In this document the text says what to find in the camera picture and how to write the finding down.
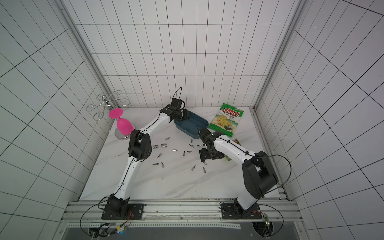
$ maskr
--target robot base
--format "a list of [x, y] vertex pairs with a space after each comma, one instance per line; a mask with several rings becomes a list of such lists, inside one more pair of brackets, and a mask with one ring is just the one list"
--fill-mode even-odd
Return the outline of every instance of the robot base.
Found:
[[104, 207], [103, 220], [127, 220], [132, 211], [132, 220], [139, 220], [143, 214], [144, 204], [128, 204], [129, 198], [120, 200], [113, 194], [109, 197], [107, 204]]
[[235, 210], [235, 204], [221, 204], [220, 207], [221, 217], [223, 219], [261, 219], [263, 217], [261, 212], [259, 214], [251, 213], [251, 211], [260, 211], [258, 204], [253, 205], [250, 209], [247, 210], [247, 212], [242, 215], [240, 215], [238, 211]]

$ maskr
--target snack wrapper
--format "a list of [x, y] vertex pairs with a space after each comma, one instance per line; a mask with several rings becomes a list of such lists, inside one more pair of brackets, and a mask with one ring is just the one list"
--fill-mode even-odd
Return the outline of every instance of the snack wrapper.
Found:
[[208, 127], [215, 131], [222, 131], [225, 135], [232, 137], [243, 112], [224, 103]]

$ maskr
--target black mounting plate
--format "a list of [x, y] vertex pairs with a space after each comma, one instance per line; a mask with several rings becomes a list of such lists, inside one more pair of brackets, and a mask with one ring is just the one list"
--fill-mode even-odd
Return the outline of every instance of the black mounting plate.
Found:
[[243, 214], [241, 217], [235, 212], [235, 204], [220, 204], [221, 207], [221, 217], [223, 219], [262, 219], [262, 214], [254, 214], [251, 211], [260, 211], [258, 204], [252, 206], [247, 213]]
[[103, 212], [103, 215], [101, 216], [101, 219], [103, 220], [127, 220], [129, 219], [130, 212], [132, 211], [132, 220], [139, 220], [142, 218], [143, 215], [143, 208], [144, 204], [124, 204], [122, 206], [122, 212], [125, 212], [126, 215], [124, 217], [117, 216], [114, 212], [112, 212], [110, 209], [105, 208], [105, 212]]

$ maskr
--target blue plastic bowl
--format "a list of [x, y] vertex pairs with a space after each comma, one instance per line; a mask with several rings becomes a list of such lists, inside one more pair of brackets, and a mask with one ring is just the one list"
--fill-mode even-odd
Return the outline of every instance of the blue plastic bowl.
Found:
[[188, 113], [189, 119], [180, 122], [174, 121], [174, 123], [182, 132], [188, 134], [194, 139], [199, 139], [199, 135], [197, 133], [200, 129], [208, 127], [208, 121], [191, 111], [188, 111]]

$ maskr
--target chip bag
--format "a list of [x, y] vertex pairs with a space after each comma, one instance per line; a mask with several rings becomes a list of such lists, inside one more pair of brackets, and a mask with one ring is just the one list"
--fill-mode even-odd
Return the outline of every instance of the chip bag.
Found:
[[215, 131], [219, 130], [225, 135], [232, 137], [243, 112], [244, 111], [240, 109], [224, 103], [208, 127]]

